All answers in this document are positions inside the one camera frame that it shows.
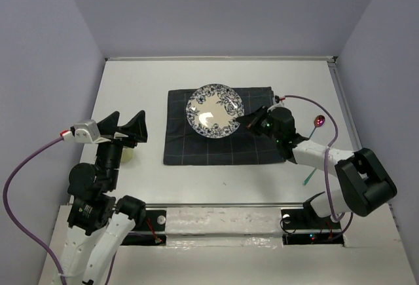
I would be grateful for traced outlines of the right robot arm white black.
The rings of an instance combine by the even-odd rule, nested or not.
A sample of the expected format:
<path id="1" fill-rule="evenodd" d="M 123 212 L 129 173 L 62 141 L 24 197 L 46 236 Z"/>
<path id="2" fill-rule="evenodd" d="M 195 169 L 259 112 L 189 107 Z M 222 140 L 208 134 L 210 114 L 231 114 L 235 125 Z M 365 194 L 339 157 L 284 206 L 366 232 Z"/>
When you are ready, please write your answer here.
<path id="1" fill-rule="evenodd" d="M 301 219 L 308 227 L 317 227 L 326 217 L 336 221 L 339 214 L 348 212 L 368 216 L 397 194 L 372 150 L 346 151 L 313 142 L 297 133 L 294 117 L 285 107 L 262 106 L 236 122 L 255 135 L 274 140 L 283 159 L 323 171 L 326 190 L 303 204 Z"/>

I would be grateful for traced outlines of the blue floral ceramic plate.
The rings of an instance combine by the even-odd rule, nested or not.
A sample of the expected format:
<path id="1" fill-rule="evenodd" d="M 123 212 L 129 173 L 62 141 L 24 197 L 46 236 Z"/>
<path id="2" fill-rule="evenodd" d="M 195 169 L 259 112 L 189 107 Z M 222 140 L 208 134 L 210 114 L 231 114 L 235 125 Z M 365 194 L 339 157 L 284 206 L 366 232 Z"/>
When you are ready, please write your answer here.
<path id="1" fill-rule="evenodd" d="M 239 94 L 222 84 L 204 85 L 188 98 L 185 114 L 191 128 L 205 138 L 220 139 L 235 133 L 244 116 Z"/>

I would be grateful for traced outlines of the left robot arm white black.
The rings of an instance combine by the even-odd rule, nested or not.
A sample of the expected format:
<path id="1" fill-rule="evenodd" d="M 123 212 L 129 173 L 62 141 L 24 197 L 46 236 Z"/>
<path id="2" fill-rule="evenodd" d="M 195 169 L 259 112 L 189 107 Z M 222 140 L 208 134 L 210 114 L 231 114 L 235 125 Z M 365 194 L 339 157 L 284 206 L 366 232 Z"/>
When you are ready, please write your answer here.
<path id="1" fill-rule="evenodd" d="M 64 140 L 95 144 L 97 149 L 93 163 L 76 164 L 69 173 L 67 192 L 73 204 L 52 284 L 99 284 L 124 238 L 144 224 L 142 200 L 108 195 L 117 187 L 123 150 L 148 138 L 144 111 L 122 126 L 118 125 L 119 117 L 115 111 L 100 122 L 79 122 L 62 133 Z"/>

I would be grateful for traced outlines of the dark grey checked cloth placemat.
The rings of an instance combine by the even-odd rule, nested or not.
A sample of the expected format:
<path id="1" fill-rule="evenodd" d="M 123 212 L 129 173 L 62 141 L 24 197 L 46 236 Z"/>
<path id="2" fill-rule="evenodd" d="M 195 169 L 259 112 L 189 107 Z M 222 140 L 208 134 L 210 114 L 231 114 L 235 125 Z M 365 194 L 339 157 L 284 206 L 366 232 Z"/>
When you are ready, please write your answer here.
<path id="1" fill-rule="evenodd" d="M 283 162 L 275 142 L 255 136 L 240 126 L 232 135 L 211 139 L 195 132 L 187 122 L 186 102 L 193 89 L 168 92 L 163 163 L 167 166 L 222 166 Z"/>

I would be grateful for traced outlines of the pale yellow mug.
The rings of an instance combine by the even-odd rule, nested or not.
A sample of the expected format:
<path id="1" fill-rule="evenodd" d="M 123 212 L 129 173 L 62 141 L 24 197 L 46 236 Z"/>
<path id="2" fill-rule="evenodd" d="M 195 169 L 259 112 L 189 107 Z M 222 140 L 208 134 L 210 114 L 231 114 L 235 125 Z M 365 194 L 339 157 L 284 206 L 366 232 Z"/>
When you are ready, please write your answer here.
<path id="1" fill-rule="evenodd" d="M 127 163 L 131 161 L 134 157 L 134 149 L 129 147 L 124 147 L 121 155 L 121 163 Z"/>

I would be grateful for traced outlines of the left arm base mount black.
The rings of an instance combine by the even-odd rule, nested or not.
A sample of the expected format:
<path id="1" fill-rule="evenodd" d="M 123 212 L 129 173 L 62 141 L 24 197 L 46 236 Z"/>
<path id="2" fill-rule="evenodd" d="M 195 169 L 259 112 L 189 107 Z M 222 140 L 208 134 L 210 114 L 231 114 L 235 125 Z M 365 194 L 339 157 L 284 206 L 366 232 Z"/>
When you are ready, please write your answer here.
<path id="1" fill-rule="evenodd" d="M 166 244 L 166 210 L 147 210 L 145 219 L 122 241 L 123 246 L 164 246 Z"/>

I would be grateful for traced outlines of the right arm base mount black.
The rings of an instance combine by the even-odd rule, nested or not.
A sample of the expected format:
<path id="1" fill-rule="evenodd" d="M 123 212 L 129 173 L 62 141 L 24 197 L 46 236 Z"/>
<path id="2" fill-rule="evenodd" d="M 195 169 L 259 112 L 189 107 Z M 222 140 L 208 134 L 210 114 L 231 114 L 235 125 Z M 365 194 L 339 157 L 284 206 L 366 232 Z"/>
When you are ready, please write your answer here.
<path id="1" fill-rule="evenodd" d="M 342 226 L 330 218 L 308 215 L 303 208 L 281 210 L 283 245 L 344 245 Z"/>

